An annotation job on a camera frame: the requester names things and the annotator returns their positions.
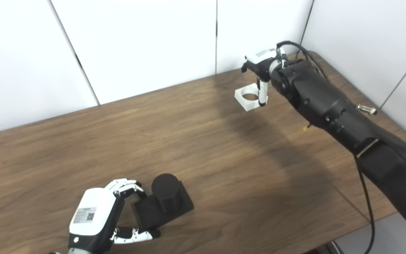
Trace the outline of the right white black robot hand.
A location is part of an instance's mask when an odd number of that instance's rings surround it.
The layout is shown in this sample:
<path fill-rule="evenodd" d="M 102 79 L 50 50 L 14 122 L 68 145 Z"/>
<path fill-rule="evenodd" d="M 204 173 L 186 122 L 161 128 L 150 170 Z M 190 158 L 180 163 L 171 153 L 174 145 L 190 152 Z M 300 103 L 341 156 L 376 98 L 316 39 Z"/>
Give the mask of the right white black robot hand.
<path fill-rule="evenodd" d="M 259 53 L 254 53 L 245 56 L 245 63 L 241 67 L 241 72 L 245 73 L 248 70 L 256 74 L 256 85 L 258 88 L 258 104 L 263 107 L 267 102 L 267 93 L 269 90 L 270 74 L 269 69 L 272 63 L 277 58 L 276 49 L 266 49 Z"/>

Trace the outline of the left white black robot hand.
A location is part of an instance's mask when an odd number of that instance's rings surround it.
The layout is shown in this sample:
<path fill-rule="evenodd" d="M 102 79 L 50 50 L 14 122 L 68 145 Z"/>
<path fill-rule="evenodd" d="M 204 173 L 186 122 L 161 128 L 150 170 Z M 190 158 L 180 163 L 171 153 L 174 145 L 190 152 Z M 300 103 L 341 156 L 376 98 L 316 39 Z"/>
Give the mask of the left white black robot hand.
<path fill-rule="evenodd" d="M 87 189 L 69 224 L 69 253 L 103 254 L 113 245 L 159 238 L 159 230 L 117 225 L 125 199 L 132 194 L 140 199 L 147 196 L 140 182 L 127 178 L 113 180 L 103 188 Z"/>

